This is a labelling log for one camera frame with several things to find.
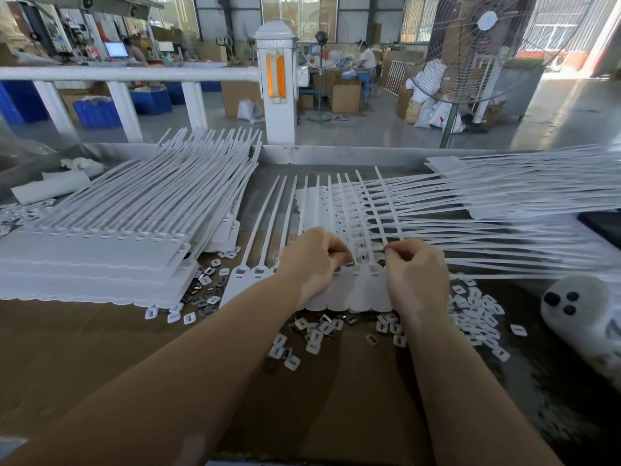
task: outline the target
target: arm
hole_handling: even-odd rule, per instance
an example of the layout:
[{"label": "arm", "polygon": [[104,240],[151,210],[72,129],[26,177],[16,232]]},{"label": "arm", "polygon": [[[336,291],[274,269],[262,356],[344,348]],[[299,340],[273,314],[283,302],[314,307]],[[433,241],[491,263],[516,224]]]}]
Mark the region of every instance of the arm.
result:
[{"label": "arm", "polygon": [[437,464],[561,466],[449,318],[442,251],[419,239],[390,243],[386,267]]},{"label": "arm", "polygon": [[2,465],[204,465],[278,330],[350,260],[337,237],[310,229],[283,249],[276,275],[113,379]]}]

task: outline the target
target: blue crate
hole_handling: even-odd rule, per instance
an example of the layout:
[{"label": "blue crate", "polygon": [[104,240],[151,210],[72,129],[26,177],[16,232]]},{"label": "blue crate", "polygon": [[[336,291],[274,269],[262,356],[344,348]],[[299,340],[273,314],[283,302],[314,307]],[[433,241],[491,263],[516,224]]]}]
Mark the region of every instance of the blue crate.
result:
[{"label": "blue crate", "polygon": [[31,81],[0,82],[0,112],[8,124],[45,121],[50,116]]},{"label": "blue crate", "polygon": [[201,90],[203,91],[222,91],[222,84],[219,81],[202,81]]},{"label": "blue crate", "polygon": [[122,126],[113,101],[75,101],[73,107],[86,129],[110,129]]},{"label": "blue crate", "polygon": [[183,88],[179,82],[165,83],[168,90],[168,96],[172,104],[185,104],[186,97],[183,95]]},{"label": "blue crate", "polygon": [[171,112],[173,105],[165,88],[159,91],[140,92],[132,91],[132,101],[138,114],[150,114],[157,116],[165,112]]}]

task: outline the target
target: person's left hand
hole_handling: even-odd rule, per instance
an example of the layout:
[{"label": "person's left hand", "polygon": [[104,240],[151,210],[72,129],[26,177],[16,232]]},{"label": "person's left hand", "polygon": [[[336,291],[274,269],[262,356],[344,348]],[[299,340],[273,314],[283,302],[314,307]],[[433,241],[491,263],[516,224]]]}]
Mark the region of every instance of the person's left hand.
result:
[{"label": "person's left hand", "polygon": [[300,309],[330,285],[338,268],[352,260],[342,240],[321,227],[314,227],[281,250],[276,276],[285,284],[300,286]]}]

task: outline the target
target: person's right hand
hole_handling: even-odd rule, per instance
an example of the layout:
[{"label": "person's right hand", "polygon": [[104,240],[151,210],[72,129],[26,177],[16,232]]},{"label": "person's right hand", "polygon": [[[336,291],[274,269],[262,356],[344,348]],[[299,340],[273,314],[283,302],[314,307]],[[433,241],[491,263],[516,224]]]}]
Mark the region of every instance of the person's right hand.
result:
[{"label": "person's right hand", "polygon": [[386,284],[392,307],[402,316],[446,315],[449,274],[444,252],[421,239],[388,243]]}]

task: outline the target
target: hand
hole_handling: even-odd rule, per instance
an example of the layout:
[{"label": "hand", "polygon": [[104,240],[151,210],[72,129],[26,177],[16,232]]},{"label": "hand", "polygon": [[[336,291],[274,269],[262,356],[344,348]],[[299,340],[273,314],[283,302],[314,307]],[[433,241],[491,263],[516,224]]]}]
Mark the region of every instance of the hand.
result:
[{"label": "hand", "polygon": [[392,307],[402,317],[446,314],[449,275],[444,252],[421,239],[384,247],[386,284]]},{"label": "hand", "polygon": [[352,254],[336,235],[314,227],[280,252],[276,276],[301,287],[298,307],[330,285],[332,274],[352,261]]}]

